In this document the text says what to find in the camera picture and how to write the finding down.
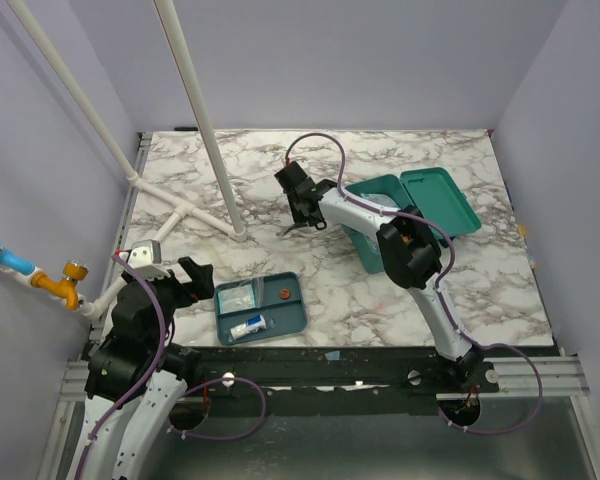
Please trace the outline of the teal medicine kit box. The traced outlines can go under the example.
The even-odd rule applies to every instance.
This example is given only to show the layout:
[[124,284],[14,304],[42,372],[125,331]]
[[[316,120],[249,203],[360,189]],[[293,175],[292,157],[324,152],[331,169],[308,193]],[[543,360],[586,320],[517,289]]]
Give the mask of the teal medicine kit box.
[[363,193],[388,195],[400,209],[415,206],[452,239],[481,228],[466,196],[441,167],[404,171],[398,176],[386,174],[350,184],[346,190],[359,197]]

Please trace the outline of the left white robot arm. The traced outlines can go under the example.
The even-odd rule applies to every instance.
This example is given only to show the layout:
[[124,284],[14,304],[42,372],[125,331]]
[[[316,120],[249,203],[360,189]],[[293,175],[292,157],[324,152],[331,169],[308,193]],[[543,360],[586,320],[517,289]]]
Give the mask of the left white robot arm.
[[70,479],[137,479],[159,430],[202,380],[200,353],[174,343],[174,315],[214,296],[213,267],[178,259],[180,282],[149,247],[119,251],[123,273],[112,328],[88,362]]

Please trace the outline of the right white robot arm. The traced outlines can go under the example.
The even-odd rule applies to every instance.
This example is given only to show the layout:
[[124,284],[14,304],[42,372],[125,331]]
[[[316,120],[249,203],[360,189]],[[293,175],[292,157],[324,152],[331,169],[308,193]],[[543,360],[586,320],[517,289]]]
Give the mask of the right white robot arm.
[[460,392],[476,380],[483,354],[454,318],[442,276],[441,249],[432,224],[415,207],[385,207],[322,180],[316,183],[297,162],[275,174],[287,197],[296,227],[318,230],[337,223],[376,238],[384,271],[415,300],[431,331],[437,353],[437,380]]

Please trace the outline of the small white blue tube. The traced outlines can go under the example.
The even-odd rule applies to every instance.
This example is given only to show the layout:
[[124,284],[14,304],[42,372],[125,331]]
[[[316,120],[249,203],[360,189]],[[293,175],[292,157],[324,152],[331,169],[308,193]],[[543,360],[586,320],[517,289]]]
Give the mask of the small white blue tube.
[[229,330],[229,340],[237,342],[248,335],[266,331],[272,328],[273,325],[271,319],[266,318],[264,315],[258,315],[232,327]]

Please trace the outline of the clear zip bag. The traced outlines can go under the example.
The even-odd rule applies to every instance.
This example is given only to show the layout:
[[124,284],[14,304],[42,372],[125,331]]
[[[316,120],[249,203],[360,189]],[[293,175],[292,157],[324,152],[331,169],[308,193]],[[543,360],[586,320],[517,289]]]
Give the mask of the clear zip bag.
[[260,308],[264,301],[264,278],[262,276],[252,278],[251,287],[254,299],[254,307]]

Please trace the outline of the teal divided tray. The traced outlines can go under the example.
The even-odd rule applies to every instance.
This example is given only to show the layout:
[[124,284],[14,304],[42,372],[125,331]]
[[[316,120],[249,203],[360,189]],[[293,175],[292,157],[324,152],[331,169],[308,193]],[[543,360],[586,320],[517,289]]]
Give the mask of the teal divided tray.
[[[251,279],[238,280],[224,283],[216,288],[214,294],[214,307],[216,319],[216,334],[218,341],[224,346],[236,346],[248,342],[269,340],[285,335],[302,332],[308,325],[305,302],[301,291],[300,281],[296,273],[282,272],[262,276],[264,278],[264,301],[260,308],[251,308],[220,314],[218,311],[217,294],[220,290],[239,286],[251,285]],[[279,296],[282,289],[289,289],[291,296],[283,300]],[[274,323],[273,327],[252,335],[248,335],[237,342],[229,340],[229,330],[258,315],[264,315]]]

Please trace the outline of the teal bandage packet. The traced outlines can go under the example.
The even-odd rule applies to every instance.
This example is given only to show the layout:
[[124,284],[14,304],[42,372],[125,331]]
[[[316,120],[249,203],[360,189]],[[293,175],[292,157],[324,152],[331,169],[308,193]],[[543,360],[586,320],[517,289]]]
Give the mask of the teal bandage packet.
[[228,314],[256,307],[254,289],[249,284],[220,290],[217,294],[217,301],[220,314]]

